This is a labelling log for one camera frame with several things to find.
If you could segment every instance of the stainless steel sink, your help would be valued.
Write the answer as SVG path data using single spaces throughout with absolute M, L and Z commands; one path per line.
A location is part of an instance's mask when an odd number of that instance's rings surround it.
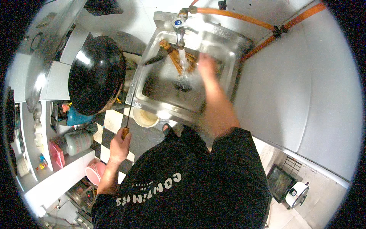
M 159 62 L 142 65 L 152 57 L 166 53 L 159 46 L 162 39 L 174 46 L 176 33 L 171 22 L 176 17 L 177 14 L 173 13 L 155 12 L 154 21 L 157 28 L 136 69 L 126 103 L 131 104 L 135 90 L 133 106 L 155 114 L 169 114 L 172 120 L 194 125 L 202 115 L 205 104 L 205 89 L 198 70 L 195 69 L 189 77 L 192 90 L 182 92 L 175 87 L 178 72 L 169 56 Z M 199 33 L 186 31 L 185 51 L 195 56 L 198 56 L 199 52 L 208 53 L 217 60 L 217 77 L 230 98 L 238 74 L 239 60 L 252 47 L 252 42 L 219 25 L 205 23 L 192 17 L 189 17 L 186 23 Z

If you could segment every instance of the black and white floor tile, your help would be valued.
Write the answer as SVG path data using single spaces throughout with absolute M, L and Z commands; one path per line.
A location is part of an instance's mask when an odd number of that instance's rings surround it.
M 98 125 L 98 131 L 94 134 L 94 142 L 91 148 L 95 150 L 95 156 L 107 163 L 110 156 L 110 142 L 116 132 L 125 127 L 127 123 L 129 108 L 120 110 L 108 110 L 97 114 L 94 118 Z M 130 150 L 127 159 L 122 162 L 118 169 L 118 183 L 125 178 L 128 171 L 132 168 L 137 159 L 148 149 L 159 144 L 164 139 L 161 129 L 144 128 L 139 126 L 133 116 L 130 116 L 128 127 L 132 133 Z

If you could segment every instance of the hand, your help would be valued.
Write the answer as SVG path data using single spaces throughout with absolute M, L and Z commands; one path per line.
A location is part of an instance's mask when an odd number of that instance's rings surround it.
M 128 133 L 125 139 L 122 140 L 122 130 L 123 128 L 119 129 L 111 141 L 111 155 L 109 157 L 110 162 L 118 165 L 127 158 L 131 141 L 131 133 Z
M 198 71 L 204 82 L 217 81 L 216 62 L 210 55 L 206 53 L 199 54 Z

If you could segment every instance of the wok handle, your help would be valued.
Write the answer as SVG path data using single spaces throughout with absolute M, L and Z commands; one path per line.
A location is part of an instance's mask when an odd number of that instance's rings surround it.
M 122 135 L 121 138 L 122 140 L 124 140 L 124 138 L 126 137 L 126 135 L 130 132 L 130 129 L 128 127 L 124 127 L 122 130 Z

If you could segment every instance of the person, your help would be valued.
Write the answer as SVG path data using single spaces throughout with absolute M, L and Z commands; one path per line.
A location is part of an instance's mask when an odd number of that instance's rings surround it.
M 206 89 L 205 118 L 215 136 L 211 152 L 197 132 L 165 140 L 146 151 L 120 186 L 118 166 L 128 154 L 129 133 L 119 130 L 92 208 L 98 228 L 263 228 L 272 199 L 251 134 L 240 128 L 219 85 L 216 63 L 200 54 Z

